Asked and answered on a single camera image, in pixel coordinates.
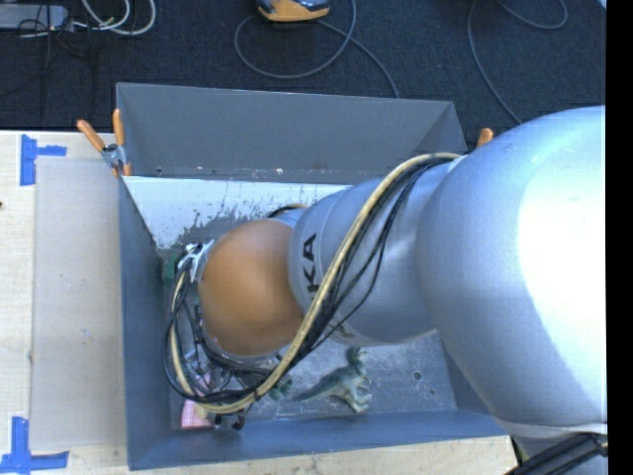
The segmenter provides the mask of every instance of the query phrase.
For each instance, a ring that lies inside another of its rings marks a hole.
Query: gray bin
[[[453,104],[444,101],[122,83],[117,106],[134,175],[171,182],[353,185],[384,176],[416,154],[467,150]],[[132,470],[505,434],[435,332],[369,348],[374,398],[362,415],[333,399],[300,404],[264,397],[242,430],[181,429],[181,398],[167,383],[160,357],[166,248],[156,244],[144,206],[124,181],[119,204]],[[186,237],[178,244],[217,238],[243,221],[217,216],[182,228]],[[294,390],[342,365],[344,349],[324,343],[293,370]]]

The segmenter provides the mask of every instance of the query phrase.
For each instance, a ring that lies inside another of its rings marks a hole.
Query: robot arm
[[[255,394],[319,337],[394,344],[437,330],[528,455],[606,434],[604,107],[246,224],[211,248],[198,290],[224,356],[290,343]]]

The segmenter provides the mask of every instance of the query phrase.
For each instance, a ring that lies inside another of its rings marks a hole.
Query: cable
[[[241,49],[239,47],[239,34],[241,32],[241,29],[244,27],[244,25],[246,25],[247,23],[249,23],[250,21],[255,19],[256,16],[249,16],[249,17],[247,17],[246,19],[244,19],[239,24],[239,26],[235,30],[235,33],[233,35],[233,45],[234,45],[234,48],[235,48],[235,52],[237,53],[239,58],[248,67],[250,67],[252,70],[254,70],[255,72],[258,72],[258,73],[260,73],[262,75],[265,75],[265,76],[268,76],[268,77],[273,77],[275,79],[299,79],[299,78],[302,78],[302,77],[308,77],[308,76],[317,74],[318,72],[321,72],[325,68],[327,68],[330,65],[332,65],[334,63],[334,61],[339,56],[341,56],[341,54],[343,53],[343,51],[347,47],[348,43],[349,42],[353,42],[355,45],[357,45],[359,48],[361,48],[361,50],[366,52],[376,62],[376,64],[380,67],[380,69],[383,71],[383,73],[387,77],[387,80],[391,84],[392,89],[394,90],[394,94],[395,94],[396,98],[400,98],[400,93],[399,93],[398,89],[396,88],[396,84],[394,83],[394,80],[393,80],[392,76],[389,74],[389,72],[387,71],[385,66],[366,47],[364,47],[361,43],[359,43],[358,41],[356,41],[355,39],[352,38],[352,33],[354,32],[354,28],[356,27],[356,0],[350,0],[350,2],[351,2],[351,6],[352,6],[352,22],[351,22],[347,32],[343,32],[342,30],[339,30],[336,27],[334,27],[333,25],[330,25],[328,23],[325,23],[325,22],[322,22],[322,21],[317,21],[317,23],[319,23],[320,25],[322,25],[322,26],[328,28],[329,30],[332,30],[332,31],[337,32],[338,34],[344,36],[344,41],[341,44],[341,46],[338,48],[338,50],[334,53],[334,55],[329,60],[327,60],[326,62],[322,63],[320,66],[318,66],[318,67],[316,67],[316,68],[314,68],[312,70],[309,70],[309,71],[303,72],[303,73],[299,73],[299,74],[277,74],[277,73],[268,72],[266,70],[263,70],[263,69],[255,66],[255,65],[253,65],[250,61],[248,61],[248,59],[246,59],[246,57],[243,55],[243,53],[241,52]]]
[[[81,3],[83,4],[84,8],[86,9],[86,11],[90,15],[90,17],[94,21],[96,21],[98,25],[96,27],[93,27],[92,25],[89,25],[88,23],[81,23],[81,22],[74,22],[74,24],[77,25],[78,27],[87,28],[87,29],[90,29],[90,30],[96,30],[96,31],[100,31],[100,32],[109,31],[109,32],[113,32],[115,34],[128,36],[128,37],[136,37],[136,36],[142,35],[145,32],[148,32],[149,30],[151,30],[151,28],[154,26],[154,23],[156,21],[156,4],[155,4],[154,0],[147,0],[147,3],[149,4],[149,10],[150,10],[149,21],[144,27],[142,27],[141,29],[138,29],[138,30],[134,30],[134,25],[133,25],[131,30],[120,30],[120,28],[128,20],[128,18],[130,16],[130,13],[131,13],[130,0],[123,0],[123,1],[124,1],[125,5],[126,5],[126,12],[125,12],[124,17],[121,20],[119,20],[117,23],[111,23],[111,21],[114,20],[114,18],[111,18],[110,20],[107,20],[107,21],[103,21],[94,12],[94,10],[90,6],[90,3],[88,2],[88,0],[81,0]]]
[[[474,41],[473,41],[472,21],[473,21],[473,13],[475,11],[475,6],[477,5],[477,3],[479,1],[480,0],[474,0],[473,1],[473,4],[471,5],[470,12],[468,13],[467,32],[468,32],[468,42],[469,42],[470,47],[471,47],[471,52],[472,52],[473,57],[475,59],[475,63],[477,64],[477,68],[479,69],[480,73],[482,74],[482,77],[484,77],[484,81],[486,81],[486,84],[488,85],[490,90],[493,92],[493,95],[495,95],[495,98],[497,98],[498,102],[509,113],[509,115],[514,119],[514,121],[518,125],[521,125],[523,123],[523,121],[518,116],[516,116],[516,114],[505,103],[505,101],[503,101],[503,99],[501,98],[501,96],[499,95],[499,93],[497,92],[497,90],[495,89],[495,87],[493,86],[491,81],[489,80],[488,76],[486,75],[486,73],[484,71],[484,68],[482,67],[482,64],[481,64],[481,62],[479,60],[479,57],[477,56],[477,52],[475,51],[475,45],[474,45]],[[558,3],[563,8],[563,19],[559,23],[557,23],[555,25],[542,25],[542,24],[535,23],[533,21],[529,21],[529,20],[519,16],[516,12],[514,12],[512,9],[510,9],[504,3],[502,3],[501,0],[495,0],[495,1],[502,7],[502,9],[504,9],[506,12],[508,12],[509,14],[514,16],[516,19],[518,19],[522,23],[525,23],[526,25],[529,25],[529,26],[531,26],[533,28],[540,29],[540,30],[556,30],[556,29],[559,29],[559,28],[563,27],[567,23],[567,19],[568,19],[568,16],[569,16],[568,12],[567,12],[567,7],[565,6],[565,2],[563,2],[563,0],[558,0]]]
[[[504,475],[563,475],[597,455],[608,457],[607,437],[577,434],[529,457]]]
[[[253,391],[249,391],[246,396],[230,403],[212,404],[201,401],[199,397],[195,395],[191,386],[188,384],[182,365],[180,364],[180,360],[178,357],[178,343],[176,339],[177,333],[173,327],[173,324],[168,325],[166,335],[166,340],[168,341],[169,346],[168,349],[171,351],[172,363],[176,372],[176,378],[173,379],[167,371],[167,377],[170,379],[170,382],[173,384],[173,380],[175,380],[176,383],[184,391],[183,395],[186,398],[197,401],[199,403],[199,406],[202,407],[204,410],[215,414],[223,415],[240,412],[258,401],[280,381],[280,379],[287,373],[288,369],[293,364],[293,361],[295,360],[297,355],[300,353],[300,350],[304,345],[304,341],[306,340],[308,335],[312,333],[312,326],[317,321],[317,317],[321,313],[321,307],[327,299],[330,288],[334,283],[334,280],[341,268],[341,265],[344,263],[347,254],[352,251],[352,248],[357,241],[358,235],[363,228],[365,221],[368,217],[370,217],[376,206],[379,206],[381,201],[383,201],[385,192],[390,189],[394,182],[398,181],[398,179],[403,174],[407,173],[414,166],[425,163],[434,163],[437,160],[452,160],[459,156],[461,155],[447,152],[429,153],[416,156],[400,164],[381,181],[381,183],[372,192],[365,204],[360,209],[354,222],[345,235],[345,238],[340,244],[332,262],[328,266],[327,271],[323,276],[321,284],[316,291],[315,297],[308,311],[306,312],[304,320],[302,321],[302,324],[300,325],[295,338],[290,343],[286,353],[282,357],[281,361],[279,361],[279,363],[271,371],[271,373],[259,385],[257,385],[257,387]],[[173,294],[173,301],[171,306],[171,319],[173,319],[174,311],[177,308],[176,299],[179,296],[180,288],[184,286],[185,276],[187,276],[187,273],[183,272],[176,280],[176,292]]]

